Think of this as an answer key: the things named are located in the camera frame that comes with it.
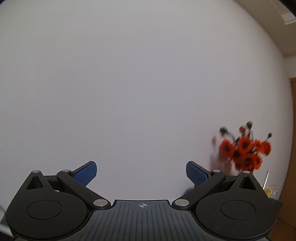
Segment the metal pivot screw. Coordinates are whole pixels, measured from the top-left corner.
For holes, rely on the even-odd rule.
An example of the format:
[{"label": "metal pivot screw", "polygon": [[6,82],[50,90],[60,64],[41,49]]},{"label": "metal pivot screw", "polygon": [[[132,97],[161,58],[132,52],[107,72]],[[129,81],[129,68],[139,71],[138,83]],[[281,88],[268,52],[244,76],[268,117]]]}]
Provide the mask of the metal pivot screw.
[{"label": "metal pivot screw", "polygon": [[175,201],[175,204],[181,207],[185,207],[189,204],[189,201],[186,199],[178,199]]},{"label": "metal pivot screw", "polygon": [[94,205],[96,205],[98,207],[103,207],[103,206],[106,206],[107,204],[108,204],[108,201],[105,199],[94,200]]}]

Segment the ceiling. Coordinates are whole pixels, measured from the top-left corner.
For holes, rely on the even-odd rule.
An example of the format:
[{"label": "ceiling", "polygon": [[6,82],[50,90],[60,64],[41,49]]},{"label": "ceiling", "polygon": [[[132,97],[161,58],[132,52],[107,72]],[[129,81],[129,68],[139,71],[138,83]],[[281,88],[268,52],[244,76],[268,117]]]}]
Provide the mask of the ceiling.
[{"label": "ceiling", "polygon": [[296,55],[296,19],[278,0],[235,0],[274,40],[284,57]]}]

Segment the crosshair marking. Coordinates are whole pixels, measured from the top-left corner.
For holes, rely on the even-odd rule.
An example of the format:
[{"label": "crosshair marking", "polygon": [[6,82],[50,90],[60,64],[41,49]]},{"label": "crosshair marking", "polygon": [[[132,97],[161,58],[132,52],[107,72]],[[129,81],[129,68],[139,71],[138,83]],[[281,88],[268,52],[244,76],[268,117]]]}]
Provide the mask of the crosshair marking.
[{"label": "crosshair marking", "polygon": [[149,206],[149,205],[147,205],[147,204],[145,204],[145,203],[141,203],[141,204],[138,205],[138,206],[140,206],[141,208],[145,208],[145,207],[147,207],[147,206]]}]

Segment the flower stem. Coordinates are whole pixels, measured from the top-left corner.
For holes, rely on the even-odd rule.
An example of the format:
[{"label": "flower stem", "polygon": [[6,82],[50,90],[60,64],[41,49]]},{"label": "flower stem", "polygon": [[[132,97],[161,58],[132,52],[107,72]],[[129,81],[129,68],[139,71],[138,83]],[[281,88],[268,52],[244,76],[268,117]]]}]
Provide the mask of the flower stem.
[{"label": "flower stem", "polygon": [[234,135],[231,132],[228,131],[226,134],[228,134],[229,136],[231,136],[233,142],[235,142],[235,137],[234,137]]}]

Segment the white wall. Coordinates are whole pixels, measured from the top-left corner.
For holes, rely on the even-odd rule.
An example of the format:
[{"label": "white wall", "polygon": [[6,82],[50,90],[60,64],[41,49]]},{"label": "white wall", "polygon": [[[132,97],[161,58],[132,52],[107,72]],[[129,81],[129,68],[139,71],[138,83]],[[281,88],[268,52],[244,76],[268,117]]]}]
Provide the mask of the white wall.
[{"label": "white wall", "polygon": [[285,64],[289,77],[296,77],[296,56],[285,58]]},{"label": "white wall", "polygon": [[185,165],[216,162],[226,125],[273,151],[255,176],[285,179],[292,96],[279,50],[235,2],[7,1],[0,6],[0,202],[30,171],[96,160],[89,187],[174,200]]}]

